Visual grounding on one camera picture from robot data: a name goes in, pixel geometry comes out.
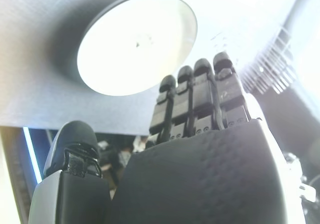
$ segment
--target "gray metal panel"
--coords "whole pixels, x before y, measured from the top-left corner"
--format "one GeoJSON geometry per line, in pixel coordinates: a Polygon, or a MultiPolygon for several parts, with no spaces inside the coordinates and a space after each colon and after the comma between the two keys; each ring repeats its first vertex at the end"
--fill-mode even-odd
{"type": "MultiPolygon", "coordinates": [[[[67,121],[83,120],[97,132],[148,133],[156,87],[128,97],[103,96],[70,72],[83,31],[113,1],[0,0],[0,125],[58,129],[67,121]]],[[[270,3],[254,1],[264,7],[270,3]]],[[[278,7],[267,10],[283,20],[293,2],[272,0],[278,7]]],[[[213,10],[217,5],[197,3],[205,5],[200,10],[208,15],[208,27],[219,23],[213,10]]],[[[216,34],[214,29],[202,31],[208,39],[216,34]]]]}
{"type": "Polygon", "coordinates": [[[35,188],[29,224],[55,224],[61,170],[48,176],[35,188]]]}

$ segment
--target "textured black panel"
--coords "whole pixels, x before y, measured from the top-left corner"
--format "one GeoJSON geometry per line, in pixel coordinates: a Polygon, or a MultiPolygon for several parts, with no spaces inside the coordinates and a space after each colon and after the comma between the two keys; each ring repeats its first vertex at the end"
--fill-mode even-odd
{"type": "Polygon", "coordinates": [[[284,224],[288,213],[270,151],[273,146],[280,154],[275,145],[251,120],[134,155],[110,223],[284,224]]]}

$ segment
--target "back of robotic hand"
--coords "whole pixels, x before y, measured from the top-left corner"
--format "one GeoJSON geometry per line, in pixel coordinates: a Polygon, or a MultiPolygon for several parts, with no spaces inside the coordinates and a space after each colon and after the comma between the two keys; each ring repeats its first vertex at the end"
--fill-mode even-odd
{"type": "Polygon", "coordinates": [[[88,132],[63,127],[29,223],[305,223],[286,161],[266,123],[252,118],[232,62],[219,53],[213,63],[214,71],[206,59],[183,67],[177,87],[163,79],[147,149],[131,157],[112,202],[93,131],[88,141],[88,132]]]}

